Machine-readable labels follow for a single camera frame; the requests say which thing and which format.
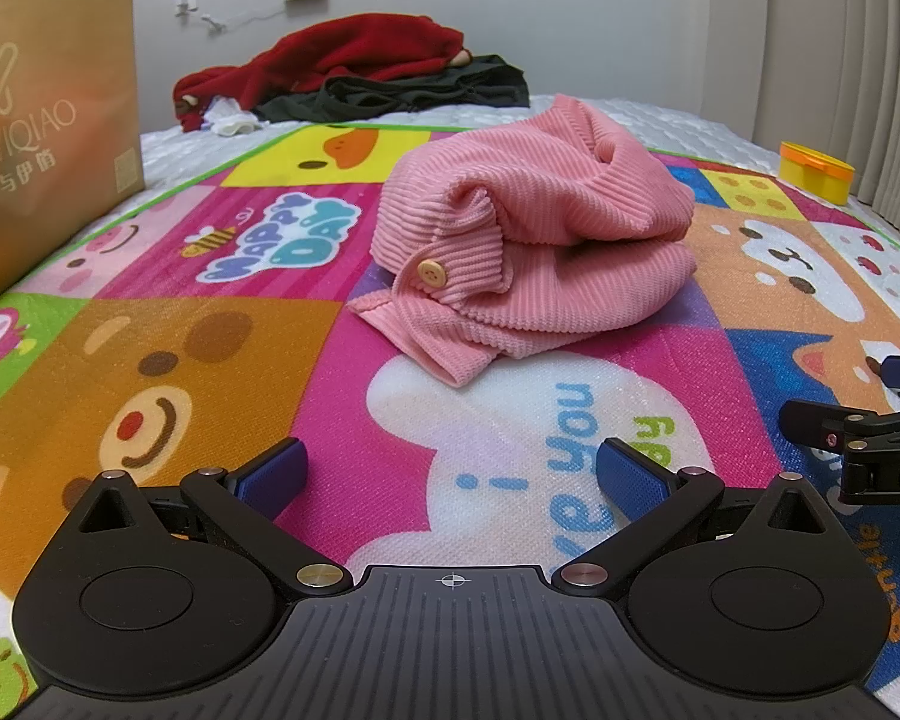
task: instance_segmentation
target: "bear ear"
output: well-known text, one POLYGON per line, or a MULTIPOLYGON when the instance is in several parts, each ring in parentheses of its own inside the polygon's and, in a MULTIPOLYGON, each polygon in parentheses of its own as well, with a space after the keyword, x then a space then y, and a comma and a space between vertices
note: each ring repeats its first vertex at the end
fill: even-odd
POLYGON ((808 343, 794 351, 794 362, 797 367, 812 379, 826 385, 828 371, 826 369, 826 346, 831 341, 821 343, 808 343))

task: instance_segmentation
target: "power outlet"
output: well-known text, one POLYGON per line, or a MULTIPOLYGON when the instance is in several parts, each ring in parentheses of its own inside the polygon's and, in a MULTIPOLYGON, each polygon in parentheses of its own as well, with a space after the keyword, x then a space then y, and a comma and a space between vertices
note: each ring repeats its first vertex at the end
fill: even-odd
POLYGON ((173 6, 178 16, 197 12, 197 0, 173 0, 173 6))

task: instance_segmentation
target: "cartoon bear face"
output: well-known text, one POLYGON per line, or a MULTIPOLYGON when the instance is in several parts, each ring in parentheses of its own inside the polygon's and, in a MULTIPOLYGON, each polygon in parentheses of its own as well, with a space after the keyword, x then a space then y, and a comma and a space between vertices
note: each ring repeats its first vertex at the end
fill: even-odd
POLYGON ((89 303, 0 400, 0 590, 12 597, 103 469, 174 485, 287 435, 338 304, 89 303))

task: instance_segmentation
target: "brown paper shopping bag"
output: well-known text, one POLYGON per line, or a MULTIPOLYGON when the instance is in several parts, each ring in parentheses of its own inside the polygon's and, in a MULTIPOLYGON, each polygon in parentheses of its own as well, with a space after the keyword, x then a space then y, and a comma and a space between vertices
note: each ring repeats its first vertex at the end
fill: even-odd
POLYGON ((0 292, 143 188, 132 0, 0 0, 0 292))

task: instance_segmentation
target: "play mat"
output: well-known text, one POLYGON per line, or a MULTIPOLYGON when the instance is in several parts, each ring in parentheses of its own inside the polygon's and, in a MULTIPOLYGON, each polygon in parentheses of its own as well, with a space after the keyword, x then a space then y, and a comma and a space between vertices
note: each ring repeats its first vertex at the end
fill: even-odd
POLYGON ((767 175, 658 153, 696 194, 695 279, 635 327, 500 359, 455 391, 343 309, 388 283, 370 239, 395 161, 453 136, 295 130, 0 298, 0 716, 34 689, 10 599, 97 473, 171 485, 288 434, 306 442, 310 480, 277 523, 355 576, 552 571, 626 524, 594 477, 608 436, 727 485, 799 471, 893 608, 870 687, 900 684, 900 507, 840 504, 839 458, 776 429, 791 397, 900 410, 877 375, 900 354, 900 248, 767 175))

